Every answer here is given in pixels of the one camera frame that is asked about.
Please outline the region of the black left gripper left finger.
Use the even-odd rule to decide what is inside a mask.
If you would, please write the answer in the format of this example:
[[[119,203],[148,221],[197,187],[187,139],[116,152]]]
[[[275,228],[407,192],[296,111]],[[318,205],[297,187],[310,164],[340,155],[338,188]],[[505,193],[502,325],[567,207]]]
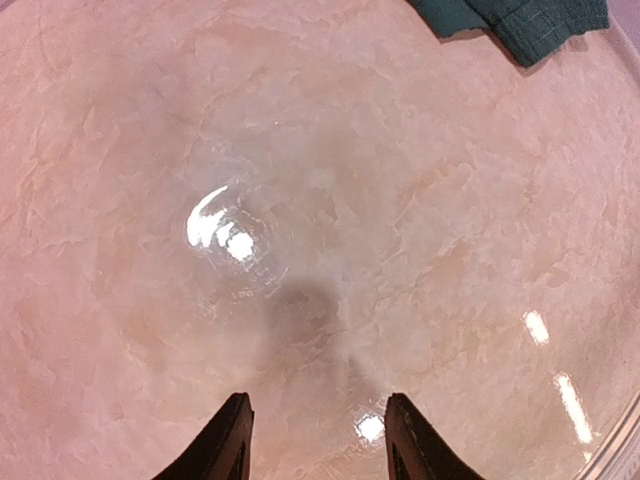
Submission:
[[[247,480],[254,417],[249,394],[233,393],[153,480]]]

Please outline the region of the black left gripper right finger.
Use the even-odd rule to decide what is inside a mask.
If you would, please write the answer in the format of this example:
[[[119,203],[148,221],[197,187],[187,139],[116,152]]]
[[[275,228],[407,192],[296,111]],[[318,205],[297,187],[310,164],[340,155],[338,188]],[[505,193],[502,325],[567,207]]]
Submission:
[[[481,480],[404,393],[387,400],[385,442],[390,479]]]

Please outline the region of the teal green garment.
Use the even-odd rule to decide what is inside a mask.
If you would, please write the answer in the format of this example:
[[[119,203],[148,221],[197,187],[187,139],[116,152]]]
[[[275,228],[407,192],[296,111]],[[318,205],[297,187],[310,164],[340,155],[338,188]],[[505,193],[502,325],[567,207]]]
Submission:
[[[409,4],[442,38],[467,30],[491,32],[525,68],[574,36],[610,27],[608,5],[600,0],[414,0]]]

